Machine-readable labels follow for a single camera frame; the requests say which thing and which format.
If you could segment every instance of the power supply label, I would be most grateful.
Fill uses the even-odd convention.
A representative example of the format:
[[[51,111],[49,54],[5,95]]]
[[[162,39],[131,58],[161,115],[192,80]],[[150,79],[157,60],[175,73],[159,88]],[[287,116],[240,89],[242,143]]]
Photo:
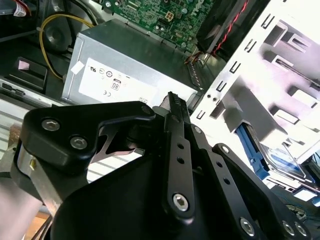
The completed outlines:
[[[141,101],[149,104],[157,89],[88,58],[79,93],[102,103]]]

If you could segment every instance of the wooden surface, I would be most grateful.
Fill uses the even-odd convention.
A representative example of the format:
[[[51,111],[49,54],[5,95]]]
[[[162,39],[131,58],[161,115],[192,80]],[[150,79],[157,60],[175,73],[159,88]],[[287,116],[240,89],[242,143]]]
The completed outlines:
[[[44,224],[44,222],[47,220],[48,217],[49,217],[48,214],[38,212],[38,214],[33,219],[31,225],[29,226],[25,234],[24,240],[31,240],[32,237],[36,234],[38,229],[42,226],[42,224]]]

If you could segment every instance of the yellow wire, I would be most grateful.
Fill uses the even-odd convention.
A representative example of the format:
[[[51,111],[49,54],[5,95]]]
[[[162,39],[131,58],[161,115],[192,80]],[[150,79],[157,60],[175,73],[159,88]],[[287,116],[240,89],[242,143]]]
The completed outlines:
[[[39,33],[39,42],[40,42],[41,52],[43,54],[43,57],[44,57],[46,64],[48,65],[48,67],[51,70],[51,72],[53,73],[53,75],[55,75],[58,79],[62,80],[63,78],[59,76],[59,74],[54,70],[54,68],[51,66],[51,64],[49,62],[48,55],[45,50],[44,40],[43,40],[43,34],[44,34],[44,30],[45,30],[46,25],[48,23],[50,23],[52,20],[54,20],[56,18],[60,18],[60,17],[65,17],[65,18],[70,18],[70,19],[76,20],[80,23],[85,24],[89,28],[93,28],[94,25],[91,24],[90,22],[80,18],[80,17],[72,16],[72,15],[68,15],[68,14],[63,14],[63,13],[58,13],[58,14],[49,16],[43,21],[43,23],[41,25],[40,33]]]

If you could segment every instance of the metal arm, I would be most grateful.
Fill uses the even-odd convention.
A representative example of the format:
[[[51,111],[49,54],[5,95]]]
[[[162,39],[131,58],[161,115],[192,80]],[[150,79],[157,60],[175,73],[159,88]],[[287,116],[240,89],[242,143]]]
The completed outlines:
[[[142,102],[25,116],[11,172],[54,216],[51,239],[312,239],[228,146],[211,148],[185,101],[170,92],[163,105],[164,116]],[[142,157],[88,184],[90,162],[136,148]]]

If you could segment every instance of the cable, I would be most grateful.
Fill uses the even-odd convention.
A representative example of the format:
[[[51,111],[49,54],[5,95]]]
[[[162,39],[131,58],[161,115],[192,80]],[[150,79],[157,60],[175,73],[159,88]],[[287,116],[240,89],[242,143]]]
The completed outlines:
[[[90,21],[94,26],[98,25],[97,18],[95,17],[94,13],[91,11],[91,9],[87,5],[85,5],[80,0],[71,0],[71,2],[76,6],[78,6],[82,11],[84,11],[85,14],[87,14],[87,16],[89,17]]]
[[[67,0],[62,0],[63,2],[63,8],[64,8],[64,11],[66,13],[70,13],[69,12],[69,8],[68,8],[68,3],[67,3]],[[71,44],[70,44],[70,47],[73,48],[75,43],[76,43],[76,31],[75,31],[75,28],[74,26],[72,25],[72,22],[71,22],[71,19],[70,18],[66,18],[66,22],[68,23],[68,26],[69,26],[69,29],[70,29],[70,34],[71,34]]]
[[[48,65],[49,69],[51,70],[51,72],[53,73],[53,75],[55,75],[58,79],[63,79],[62,75],[60,75],[53,67],[52,63],[50,62],[49,58],[48,58],[48,55],[46,53],[46,50],[45,50],[45,45],[44,45],[44,39],[43,39],[43,35],[44,35],[44,29],[46,27],[46,25],[48,23],[50,23],[52,20],[56,19],[56,18],[60,18],[60,17],[65,17],[65,18],[70,18],[70,19],[73,19],[73,20],[76,20],[82,24],[85,24],[87,27],[89,28],[93,28],[94,25],[91,24],[90,22],[80,18],[80,17],[77,17],[77,16],[74,16],[74,15],[70,15],[70,14],[64,14],[64,13],[55,13],[49,17],[47,17],[42,25],[41,25],[41,28],[40,28],[40,33],[39,33],[39,42],[40,42],[40,48],[41,48],[41,51],[42,51],[42,54],[43,54],[43,57],[44,57],[44,60],[46,62],[46,64]]]
[[[200,54],[202,54],[203,52],[202,51],[198,51],[196,54],[193,54],[193,55],[190,55],[185,61],[184,61],[184,64],[189,64],[190,63],[190,60],[192,59],[191,63],[193,64],[197,59],[198,57],[200,56]]]
[[[13,1],[16,2],[17,4],[21,5],[22,8],[25,10],[25,12],[31,16],[31,11],[30,11],[29,7],[24,2],[22,2],[21,0],[13,0]]]
[[[234,19],[232,20],[232,22],[230,23],[228,30],[226,31],[225,35],[223,36],[223,39],[220,41],[220,43],[218,44],[218,46],[215,48],[215,50],[213,51],[213,55],[216,55],[216,52],[221,48],[222,44],[227,40],[227,37],[229,35],[229,33],[231,32],[231,29],[233,27],[233,25],[235,24],[235,22],[238,20],[239,16],[246,10],[247,6],[248,6],[249,0],[246,0],[246,2],[244,3],[242,9],[240,12],[238,12],[237,15],[235,15]]]
[[[45,222],[41,225],[41,227],[38,229],[38,231],[36,231],[35,235],[31,238],[31,240],[36,240],[38,238],[38,236],[40,235],[40,233],[42,232],[47,232],[48,228],[51,225],[51,221],[52,221],[52,216],[49,216]]]

